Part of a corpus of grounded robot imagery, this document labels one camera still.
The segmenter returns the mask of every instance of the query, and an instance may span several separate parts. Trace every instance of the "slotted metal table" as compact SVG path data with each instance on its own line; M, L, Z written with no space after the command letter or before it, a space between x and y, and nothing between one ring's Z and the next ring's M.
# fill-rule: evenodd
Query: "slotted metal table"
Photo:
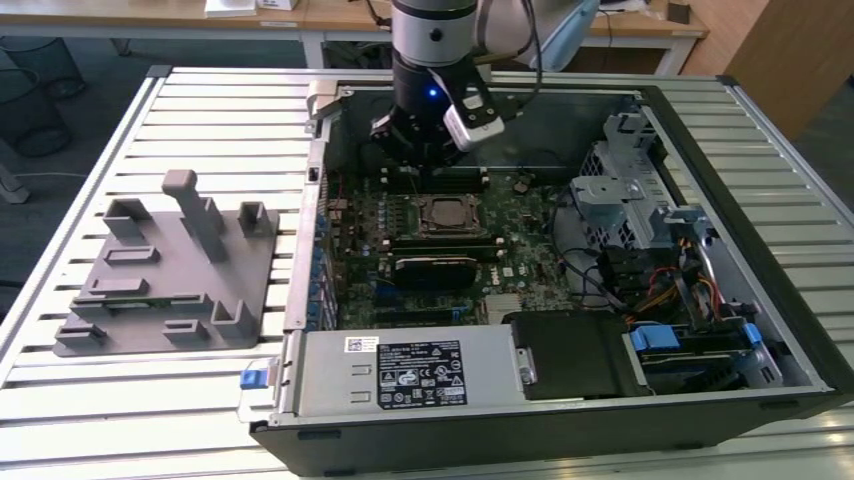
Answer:
M237 374L280 351L312 80L387 73L174 68L144 80L80 195L0 327L0 479L289 479L237 421ZM531 81L496 73L497 82ZM854 217L740 89L711 78L545 76L548 83L655 84L680 114L800 293L854 364ZM252 349L58 358L53 334L106 235L112 198L158 195L189 168L220 209L281 214L261 343ZM686 178L672 176L688 200ZM269 395L248 398L272 407ZM379 478L719 479L854 477L854 410L767 425L714 448L379 475Z

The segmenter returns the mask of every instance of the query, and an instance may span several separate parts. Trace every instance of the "blue tab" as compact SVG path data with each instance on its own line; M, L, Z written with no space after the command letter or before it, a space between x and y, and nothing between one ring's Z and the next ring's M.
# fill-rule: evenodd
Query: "blue tab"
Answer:
M317 226L317 232L325 233L327 221L325 221L325 217L323 215L317 215L316 226Z
M755 347L762 344L762 333L759 333L759 329L752 323L746 323L742 326L744 330L744 335L747 335L747 340L750 340L750 344Z
M240 390L267 388L267 370L244 370L240 372Z
M629 334L636 352L679 348L679 339L668 325L643 325Z
M631 344L635 346L635 352L641 352L649 346L645 343L645 338L643 338L643 332L640 330L635 330L628 334L628 338L631 339Z
M305 307L305 314L309 317L316 317L320 315L320 304L317 302L308 302L308 306Z

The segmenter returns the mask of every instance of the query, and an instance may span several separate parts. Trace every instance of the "motherboard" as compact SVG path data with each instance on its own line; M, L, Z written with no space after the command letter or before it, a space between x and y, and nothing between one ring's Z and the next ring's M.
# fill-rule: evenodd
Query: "motherboard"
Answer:
M553 183L525 171L479 171L440 187L332 175L337 328L477 325L572 309L548 232Z

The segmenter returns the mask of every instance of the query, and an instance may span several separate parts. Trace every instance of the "warning label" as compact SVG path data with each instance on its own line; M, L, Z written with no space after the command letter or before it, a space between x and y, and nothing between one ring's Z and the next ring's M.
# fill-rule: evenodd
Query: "warning label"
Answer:
M384 410L467 404L459 341L377 345L376 364Z

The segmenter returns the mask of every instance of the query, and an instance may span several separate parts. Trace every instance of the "black mesh trash can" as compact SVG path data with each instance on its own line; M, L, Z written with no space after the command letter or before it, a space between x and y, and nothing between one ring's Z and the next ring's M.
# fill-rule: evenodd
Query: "black mesh trash can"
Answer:
M70 131L30 70L0 70L0 138L26 157L48 155L70 141Z
M0 37L0 49L18 68L38 74L41 86L54 100L73 97L85 88L61 38Z

